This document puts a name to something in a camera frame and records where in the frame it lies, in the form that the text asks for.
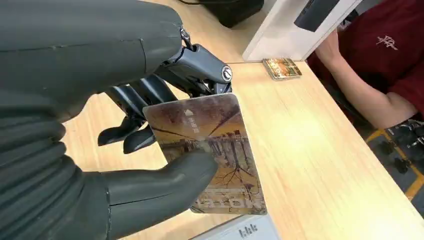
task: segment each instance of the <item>white panel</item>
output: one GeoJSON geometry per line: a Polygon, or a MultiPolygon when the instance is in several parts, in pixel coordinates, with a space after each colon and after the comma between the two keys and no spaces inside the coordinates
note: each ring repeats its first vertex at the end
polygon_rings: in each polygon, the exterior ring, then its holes
{"type": "Polygon", "coordinates": [[[308,0],[277,0],[243,54],[246,61],[289,57],[306,59],[332,30],[361,2],[340,0],[316,32],[297,27],[294,21],[308,0]]]}

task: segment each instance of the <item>black cable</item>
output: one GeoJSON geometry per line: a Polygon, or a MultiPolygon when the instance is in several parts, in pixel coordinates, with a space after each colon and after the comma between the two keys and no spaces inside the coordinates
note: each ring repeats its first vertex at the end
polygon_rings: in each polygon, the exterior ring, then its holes
{"type": "Polygon", "coordinates": [[[205,5],[205,4],[232,4],[232,3],[236,3],[239,2],[241,0],[232,0],[232,1],[203,1],[203,2],[188,2],[188,1],[184,1],[184,0],[178,0],[183,4],[187,4],[187,5],[205,5]]]}

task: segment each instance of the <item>person's arm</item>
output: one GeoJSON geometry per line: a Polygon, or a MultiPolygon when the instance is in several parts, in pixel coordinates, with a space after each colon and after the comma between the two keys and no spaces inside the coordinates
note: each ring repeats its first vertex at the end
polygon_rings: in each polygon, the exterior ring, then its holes
{"type": "Polygon", "coordinates": [[[331,72],[347,100],[374,127],[392,127],[418,112],[414,105],[397,93],[384,94],[362,80],[340,54],[336,31],[332,32],[315,52],[331,72]]]}

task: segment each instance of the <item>black device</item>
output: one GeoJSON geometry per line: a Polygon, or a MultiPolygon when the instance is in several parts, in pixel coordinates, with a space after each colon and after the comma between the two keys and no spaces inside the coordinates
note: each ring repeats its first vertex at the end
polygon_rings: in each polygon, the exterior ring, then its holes
{"type": "Polygon", "coordinates": [[[209,184],[218,165],[205,152],[158,170],[83,172],[60,142],[93,94],[126,115],[98,144],[132,153],[155,141],[139,130],[143,107],[176,100],[165,81],[191,97],[232,90],[231,68],[191,43],[172,8],[2,1],[0,36],[0,240],[121,238],[185,211],[209,184]]]}
{"type": "Polygon", "coordinates": [[[317,31],[340,0],[309,0],[294,24],[301,29],[317,31]]]}
{"type": "Polygon", "coordinates": [[[253,16],[264,6],[264,0],[198,0],[198,2],[227,28],[232,28],[253,16]]]}

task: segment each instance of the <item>person's hand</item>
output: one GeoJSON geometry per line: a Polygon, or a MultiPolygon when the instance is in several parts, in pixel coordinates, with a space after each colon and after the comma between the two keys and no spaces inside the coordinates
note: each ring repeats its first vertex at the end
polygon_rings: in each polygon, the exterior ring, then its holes
{"type": "Polygon", "coordinates": [[[327,68],[342,58],[339,50],[339,35],[337,29],[330,33],[330,35],[318,46],[315,53],[327,68]]]}

